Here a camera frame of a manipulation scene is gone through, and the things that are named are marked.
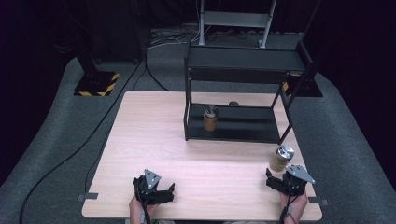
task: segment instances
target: gray carpet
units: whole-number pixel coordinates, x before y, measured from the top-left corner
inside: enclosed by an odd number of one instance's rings
[[[293,49],[300,37],[270,35],[267,46]],[[258,39],[255,35],[247,39],[227,37],[206,44],[256,47]],[[152,74],[170,91],[184,91],[183,52],[182,45],[174,44],[148,50]],[[78,202],[77,197],[91,184],[94,164],[97,164],[122,94],[132,89],[162,90],[148,73],[139,78],[145,70],[143,63],[132,78],[136,65],[131,63],[97,65],[100,71],[120,73],[115,90],[107,97],[74,96],[74,88],[83,72],[76,59],[67,65],[45,123],[0,188],[0,223],[18,223],[23,200],[35,183],[71,155],[74,156],[46,176],[31,194],[24,209],[23,223],[124,223],[123,220],[83,217],[83,203]],[[324,96],[296,98],[290,113],[307,169],[317,180],[316,193],[330,203],[322,207],[323,219],[318,223],[396,223],[396,193],[356,121],[328,79],[317,74],[316,82]],[[193,87],[194,91],[269,92],[276,89],[235,83],[199,83]]]

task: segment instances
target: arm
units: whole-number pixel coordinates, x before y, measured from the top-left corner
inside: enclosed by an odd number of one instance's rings
[[[288,195],[279,192],[280,196],[280,209],[281,211],[283,208],[286,207],[288,204]],[[305,210],[306,205],[308,204],[308,197],[306,197],[306,193],[304,192],[303,195],[298,196],[291,206],[291,213],[285,217],[284,221],[285,224],[297,224],[300,222],[301,217],[303,216],[303,212]]]
[[[148,205],[147,210],[148,210],[148,214],[151,217],[157,210],[158,206],[159,206],[158,203],[154,205]],[[143,207],[135,196],[129,202],[129,214],[130,214],[131,224],[141,224]]]

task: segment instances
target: wooden table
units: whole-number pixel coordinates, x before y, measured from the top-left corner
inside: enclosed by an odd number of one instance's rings
[[[274,99],[273,94],[258,93],[194,92],[192,97],[195,102],[237,101],[240,105],[269,105]],[[162,204],[153,218],[279,219],[278,193],[265,184],[265,170],[277,144],[185,141],[184,107],[185,92],[125,93],[90,188],[98,197],[85,201],[83,216],[128,218],[133,179],[147,168],[162,176],[157,190],[176,184],[174,201]],[[280,99],[275,113],[282,133],[288,121]],[[283,144],[295,150],[290,164],[305,167],[293,130]],[[280,177],[283,173],[273,175]],[[306,192],[308,197],[315,196],[310,183]],[[309,203],[302,220],[320,219],[319,205]]]

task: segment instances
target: shelf frame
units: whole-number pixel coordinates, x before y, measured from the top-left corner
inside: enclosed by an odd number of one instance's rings
[[[265,49],[272,19],[274,17],[275,7],[276,0],[272,0],[269,12],[262,14],[205,11],[205,0],[201,0],[199,45],[205,44],[205,25],[239,26],[264,29],[262,39],[259,40],[259,47],[261,49]]]
[[[304,57],[302,60],[301,52],[298,50],[191,46],[189,42],[184,56],[186,106],[183,122],[186,141],[193,138],[278,143],[281,145],[293,125],[289,112],[293,96],[288,100],[282,87],[290,71],[304,73],[305,67],[310,63],[310,58],[308,57],[308,60],[306,58]],[[214,132],[209,133],[205,131],[203,123],[203,114],[207,105],[196,104],[192,101],[191,92],[194,80],[277,84],[278,89],[271,106],[217,105],[220,112],[219,126]],[[277,129],[273,111],[279,96],[285,107],[289,123],[282,134],[279,134]],[[255,113],[246,113],[247,109]],[[237,110],[243,111],[245,115],[250,114],[250,116],[238,118],[235,114],[241,113],[236,113]]]

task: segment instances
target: cylindrical object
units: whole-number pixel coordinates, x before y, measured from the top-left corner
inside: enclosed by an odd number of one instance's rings
[[[208,132],[213,132],[218,127],[218,108],[214,105],[210,105],[204,111],[204,128]]]
[[[270,168],[275,172],[281,172],[294,156],[294,150],[289,146],[280,146],[276,149],[270,160]]]
[[[231,101],[230,103],[228,103],[228,105],[239,105],[239,103],[236,101]]]

